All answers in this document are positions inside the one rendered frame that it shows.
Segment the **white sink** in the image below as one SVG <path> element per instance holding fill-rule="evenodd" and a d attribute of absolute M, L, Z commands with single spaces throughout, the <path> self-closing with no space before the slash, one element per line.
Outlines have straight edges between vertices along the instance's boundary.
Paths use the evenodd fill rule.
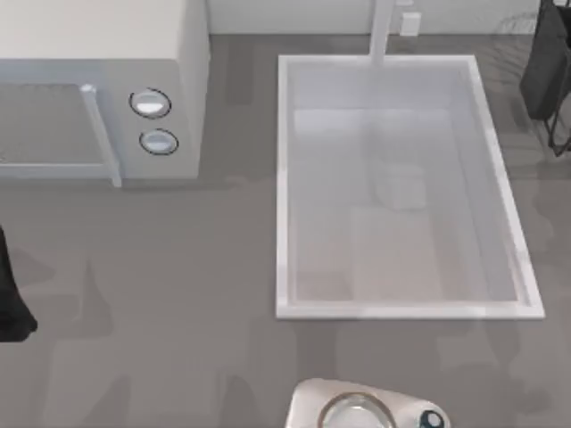
<path fill-rule="evenodd" d="M 472 55 L 282 55 L 279 319 L 542 319 Z"/>

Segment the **small microwave knob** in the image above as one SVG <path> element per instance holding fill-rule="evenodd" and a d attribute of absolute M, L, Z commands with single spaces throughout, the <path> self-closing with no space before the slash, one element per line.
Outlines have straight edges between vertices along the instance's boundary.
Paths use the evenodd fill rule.
<path fill-rule="evenodd" d="M 177 137 L 169 130 L 156 128 L 140 134 L 139 145 L 154 156 L 169 156 L 179 148 Z"/>

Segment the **large microwave knob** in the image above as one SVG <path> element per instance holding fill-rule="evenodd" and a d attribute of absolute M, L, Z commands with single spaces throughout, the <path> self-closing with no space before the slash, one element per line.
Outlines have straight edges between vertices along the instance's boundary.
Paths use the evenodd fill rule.
<path fill-rule="evenodd" d="M 128 104 L 135 114 L 146 119 L 163 118 L 170 113 L 172 108 L 169 97 L 155 88 L 146 88 L 131 93 L 128 97 Z"/>

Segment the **pale microwave oven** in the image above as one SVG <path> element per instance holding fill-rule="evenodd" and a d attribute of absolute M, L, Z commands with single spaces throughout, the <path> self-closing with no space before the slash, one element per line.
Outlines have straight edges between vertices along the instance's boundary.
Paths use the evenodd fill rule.
<path fill-rule="evenodd" d="M 79 91 L 97 102 L 127 180 L 198 176 L 211 49 L 205 0 L 0 0 L 0 179 L 107 179 Z M 160 119 L 135 114 L 133 92 L 172 102 Z M 146 152 L 163 128 L 179 148 Z"/>

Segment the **tall white tap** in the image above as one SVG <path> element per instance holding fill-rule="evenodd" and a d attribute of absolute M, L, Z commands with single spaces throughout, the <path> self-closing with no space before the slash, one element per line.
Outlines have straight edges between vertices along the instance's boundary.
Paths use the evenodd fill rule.
<path fill-rule="evenodd" d="M 379 67 L 385 58 L 394 5 L 395 0 L 374 0 L 369 40 L 369 58 L 374 67 Z"/>

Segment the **pale rounded appliance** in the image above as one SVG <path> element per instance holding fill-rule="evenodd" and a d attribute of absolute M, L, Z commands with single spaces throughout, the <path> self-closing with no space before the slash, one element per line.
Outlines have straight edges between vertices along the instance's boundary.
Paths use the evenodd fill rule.
<path fill-rule="evenodd" d="M 284 428 L 452 428 L 452 423 L 426 399 L 312 378 L 294 388 Z"/>

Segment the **white wall socket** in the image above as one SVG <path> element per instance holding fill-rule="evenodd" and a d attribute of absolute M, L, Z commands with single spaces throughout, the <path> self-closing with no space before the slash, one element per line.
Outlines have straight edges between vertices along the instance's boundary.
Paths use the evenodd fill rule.
<path fill-rule="evenodd" d="M 401 15 L 400 36 L 417 37 L 420 31 L 421 20 L 421 12 L 404 12 Z"/>

